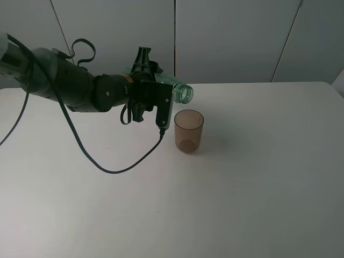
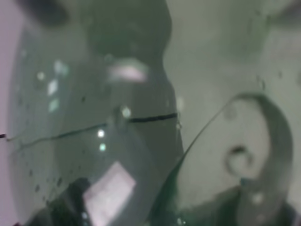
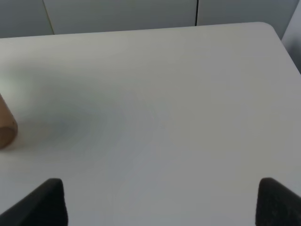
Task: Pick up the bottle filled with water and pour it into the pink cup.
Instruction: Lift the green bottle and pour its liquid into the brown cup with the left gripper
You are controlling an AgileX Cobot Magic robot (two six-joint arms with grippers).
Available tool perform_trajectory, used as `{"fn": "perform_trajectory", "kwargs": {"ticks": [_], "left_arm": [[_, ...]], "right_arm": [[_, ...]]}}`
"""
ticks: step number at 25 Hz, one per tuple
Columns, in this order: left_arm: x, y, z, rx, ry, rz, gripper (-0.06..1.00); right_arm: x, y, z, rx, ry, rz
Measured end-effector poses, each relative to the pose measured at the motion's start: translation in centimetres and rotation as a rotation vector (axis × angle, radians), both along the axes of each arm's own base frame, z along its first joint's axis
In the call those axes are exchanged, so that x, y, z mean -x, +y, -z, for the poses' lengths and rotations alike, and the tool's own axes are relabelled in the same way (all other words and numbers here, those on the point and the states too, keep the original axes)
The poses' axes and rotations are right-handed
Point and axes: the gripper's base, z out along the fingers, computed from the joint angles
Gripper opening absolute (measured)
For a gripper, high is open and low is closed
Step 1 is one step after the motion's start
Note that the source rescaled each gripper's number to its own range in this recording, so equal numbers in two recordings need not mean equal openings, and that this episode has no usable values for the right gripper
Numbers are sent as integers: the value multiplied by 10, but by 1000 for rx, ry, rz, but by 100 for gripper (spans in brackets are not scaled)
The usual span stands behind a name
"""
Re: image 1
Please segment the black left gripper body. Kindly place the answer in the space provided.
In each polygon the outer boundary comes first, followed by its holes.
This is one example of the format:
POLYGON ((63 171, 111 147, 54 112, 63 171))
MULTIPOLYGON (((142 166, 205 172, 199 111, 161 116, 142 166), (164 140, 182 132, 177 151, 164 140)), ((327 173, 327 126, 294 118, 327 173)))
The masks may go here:
POLYGON ((133 113, 134 103, 145 104, 145 111, 151 112, 154 106, 147 100, 149 98, 149 90, 144 82, 155 82, 155 73, 153 71, 148 72, 132 68, 129 75, 134 80, 134 87, 131 94, 132 99, 128 103, 128 113, 133 113))

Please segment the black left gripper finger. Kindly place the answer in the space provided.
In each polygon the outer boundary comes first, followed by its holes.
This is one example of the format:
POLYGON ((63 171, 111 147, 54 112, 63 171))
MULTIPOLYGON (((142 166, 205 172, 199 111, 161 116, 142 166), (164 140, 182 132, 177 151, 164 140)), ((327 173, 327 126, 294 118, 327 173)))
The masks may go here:
POLYGON ((151 48, 139 47, 137 56, 132 66, 131 72, 145 72, 151 73, 151 65, 149 60, 149 53, 151 48))
POLYGON ((134 122, 140 123, 144 120, 143 115, 146 111, 146 105, 145 104, 133 104, 132 105, 132 120, 134 122))

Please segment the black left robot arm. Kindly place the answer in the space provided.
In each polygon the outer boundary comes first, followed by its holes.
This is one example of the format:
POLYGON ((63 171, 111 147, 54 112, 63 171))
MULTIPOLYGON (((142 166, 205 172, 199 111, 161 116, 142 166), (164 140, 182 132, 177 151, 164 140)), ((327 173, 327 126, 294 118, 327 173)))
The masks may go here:
POLYGON ((7 33, 1 35, 1 74, 18 81, 29 94, 55 102, 62 99, 73 112, 108 112, 127 104, 143 114, 161 100, 160 86, 148 73, 93 76, 56 49, 28 53, 7 33))

